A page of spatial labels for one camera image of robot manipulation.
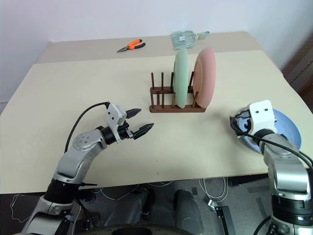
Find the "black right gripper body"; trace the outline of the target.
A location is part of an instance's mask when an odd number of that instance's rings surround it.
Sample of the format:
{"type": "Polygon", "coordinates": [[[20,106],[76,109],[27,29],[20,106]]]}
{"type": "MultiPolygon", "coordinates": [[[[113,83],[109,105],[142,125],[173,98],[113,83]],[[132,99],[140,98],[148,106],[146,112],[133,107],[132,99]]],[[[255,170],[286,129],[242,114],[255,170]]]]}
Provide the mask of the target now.
{"type": "Polygon", "coordinates": [[[244,128],[246,129],[245,132],[246,133],[249,133],[251,128],[252,128],[252,124],[251,124],[251,114],[250,114],[250,111],[249,111],[249,118],[241,118],[242,121],[245,121],[244,122],[244,128]]]}

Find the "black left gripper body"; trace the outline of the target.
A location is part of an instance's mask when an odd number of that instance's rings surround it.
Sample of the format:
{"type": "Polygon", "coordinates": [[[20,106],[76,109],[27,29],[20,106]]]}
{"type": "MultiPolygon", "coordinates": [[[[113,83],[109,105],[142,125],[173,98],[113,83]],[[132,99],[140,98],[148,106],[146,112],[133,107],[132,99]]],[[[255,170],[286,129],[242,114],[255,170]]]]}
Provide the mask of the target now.
{"type": "Polygon", "coordinates": [[[133,132],[129,130],[129,124],[126,121],[118,127],[118,134],[121,140],[132,139],[134,137],[133,132]]]}

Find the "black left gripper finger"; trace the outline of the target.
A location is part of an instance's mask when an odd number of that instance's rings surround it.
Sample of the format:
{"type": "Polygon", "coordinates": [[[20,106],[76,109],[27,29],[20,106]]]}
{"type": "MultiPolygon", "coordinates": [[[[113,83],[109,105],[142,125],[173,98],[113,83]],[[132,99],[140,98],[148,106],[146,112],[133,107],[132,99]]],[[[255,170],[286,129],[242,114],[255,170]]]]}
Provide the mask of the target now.
{"type": "Polygon", "coordinates": [[[145,135],[152,127],[154,126],[154,123],[149,123],[141,126],[137,131],[132,132],[133,134],[133,139],[136,140],[143,135],[145,135]]]}
{"type": "Polygon", "coordinates": [[[126,118],[130,119],[130,118],[136,116],[140,111],[141,111],[140,108],[134,108],[134,109],[127,110],[126,111],[126,115],[127,115],[126,118]]]}

